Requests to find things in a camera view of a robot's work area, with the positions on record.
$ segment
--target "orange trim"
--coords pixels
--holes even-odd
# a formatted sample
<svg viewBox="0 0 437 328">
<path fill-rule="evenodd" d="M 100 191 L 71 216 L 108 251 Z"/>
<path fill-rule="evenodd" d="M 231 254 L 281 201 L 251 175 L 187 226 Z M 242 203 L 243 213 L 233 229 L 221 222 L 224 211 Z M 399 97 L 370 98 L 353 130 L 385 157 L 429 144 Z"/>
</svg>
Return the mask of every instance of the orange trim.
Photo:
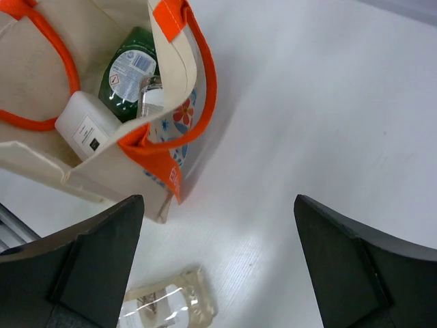
<svg viewBox="0 0 437 328">
<path fill-rule="evenodd" d="M 169 149 L 189 144 L 200 136 L 208 126 L 214 112 L 217 97 L 217 80 L 211 50 L 197 24 L 193 11 L 185 0 L 162 0 L 154 11 L 154 17 L 169 41 L 180 33 L 185 24 L 199 46 L 205 68 L 206 100 L 201 117 L 194 128 L 181 138 L 162 143 L 152 143 L 147 139 L 148 127 L 142 126 L 118 141 L 118 146 L 126 156 L 155 176 L 158 176 L 180 202 L 179 186 L 182 182 L 180 168 L 171 158 Z"/>
<path fill-rule="evenodd" d="M 40 32 L 53 45 L 64 63 L 68 81 L 70 84 L 70 95 L 81 89 L 79 75 L 77 74 L 74 60 L 65 46 L 62 39 L 56 31 L 50 26 L 47 20 L 39 12 L 33 9 L 37 4 L 35 0 L 0 0 L 0 11 L 13 16 L 15 19 L 21 19 L 24 16 L 34 23 Z M 57 118 L 51 118 L 46 121 L 34 121 L 27 118 L 14 115 L 0 109 L 0 120 L 11 125 L 32 131 L 49 131 L 55 128 Z"/>
</svg>

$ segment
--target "white bottle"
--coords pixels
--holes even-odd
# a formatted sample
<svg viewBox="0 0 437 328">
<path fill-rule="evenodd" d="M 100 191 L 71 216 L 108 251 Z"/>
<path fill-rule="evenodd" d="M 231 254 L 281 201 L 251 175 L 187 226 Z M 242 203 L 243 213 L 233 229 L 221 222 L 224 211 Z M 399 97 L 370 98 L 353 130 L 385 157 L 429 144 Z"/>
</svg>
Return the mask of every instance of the white bottle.
<svg viewBox="0 0 437 328">
<path fill-rule="evenodd" d="M 56 120 L 55 128 L 84 161 L 99 152 L 121 125 L 99 98 L 77 91 Z"/>
</svg>

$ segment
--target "orange bag handle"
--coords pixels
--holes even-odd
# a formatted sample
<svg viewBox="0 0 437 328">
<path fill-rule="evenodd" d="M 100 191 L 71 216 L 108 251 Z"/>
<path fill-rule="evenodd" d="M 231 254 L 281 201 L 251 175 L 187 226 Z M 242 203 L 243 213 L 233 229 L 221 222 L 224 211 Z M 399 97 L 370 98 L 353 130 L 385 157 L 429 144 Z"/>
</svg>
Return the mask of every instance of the orange bag handle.
<svg viewBox="0 0 437 328">
<path fill-rule="evenodd" d="M 40 30 L 42 35 L 53 45 L 66 68 L 68 82 L 70 84 L 70 95 L 81 89 L 79 75 L 77 74 L 74 60 L 65 46 L 62 39 L 57 35 L 56 31 L 51 27 L 47 20 L 39 12 L 34 10 L 37 5 L 35 0 L 0 0 L 0 11 L 20 20 L 26 16 Z M 22 118 L 18 115 L 9 113 L 0 109 L 0 120 L 3 120 L 13 126 L 31 131 L 50 131 L 55 128 L 57 118 L 51 118 L 45 121 L 34 121 L 27 118 Z"/>
<path fill-rule="evenodd" d="M 129 148 L 130 152 L 134 152 L 136 155 L 135 161 L 138 163 L 142 162 L 139 160 L 139 156 L 156 154 L 157 152 L 168 152 L 169 149 L 178 148 L 196 140 L 206 130 L 214 113 L 217 98 L 217 77 L 211 50 L 187 1 L 161 0 L 154 9 L 154 17 L 169 42 L 181 32 L 185 24 L 188 24 L 190 27 L 203 60 L 206 78 L 206 99 L 197 124 L 178 139 L 162 143 L 152 143 L 146 137 L 148 126 L 142 126 L 120 139 L 118 145 L 125 151 Z"/>
</svg>

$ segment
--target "white table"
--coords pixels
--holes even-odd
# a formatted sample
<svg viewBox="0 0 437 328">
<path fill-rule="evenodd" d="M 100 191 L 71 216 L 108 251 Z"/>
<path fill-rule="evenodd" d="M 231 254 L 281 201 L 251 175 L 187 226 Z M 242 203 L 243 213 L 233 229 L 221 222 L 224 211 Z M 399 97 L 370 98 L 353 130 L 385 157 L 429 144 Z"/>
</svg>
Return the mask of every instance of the white table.
<svg viewBox="0 0 437 328">
<path fill-rule="evenodd" d="M 437 248 L 437 28 L 353 0 L 191 3 L 216 60 L 222 133 L 168 223 L 144 222 L 129 287 L 202 264 L 213 327 L 322 327 L 298 193 Z M 43 236 L 107 206 L 5 171 L 0 185 Z"/>
</svg>

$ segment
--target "white label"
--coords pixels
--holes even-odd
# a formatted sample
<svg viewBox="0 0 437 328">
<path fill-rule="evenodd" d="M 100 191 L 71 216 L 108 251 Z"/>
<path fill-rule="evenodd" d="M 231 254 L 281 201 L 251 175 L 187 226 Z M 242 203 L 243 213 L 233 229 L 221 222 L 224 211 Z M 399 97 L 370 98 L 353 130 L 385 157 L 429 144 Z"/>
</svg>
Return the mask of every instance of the white label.
<svg viewBox="0 0 437 328">
<path fill-rule="evenodd" d="M 155 73 L 156 61 L 140 50 L 122 53 L 109 70 L 109 85 L 117 96 L 130 103 L 138 101 L 139 84 L 143 77 Z"/>
<path fill-rule="evenodd" d="M 73 140 L 87 157 L 91 157 L 108 141 L 108 136 L 86 115 L 73 134 Z"/>
<path fill-rule="evenodd" d="M 170 285 L 140 299 L 123 303 L 120 328 L 188 328 L 188 306 L 181 288 Z"/>
</svg>

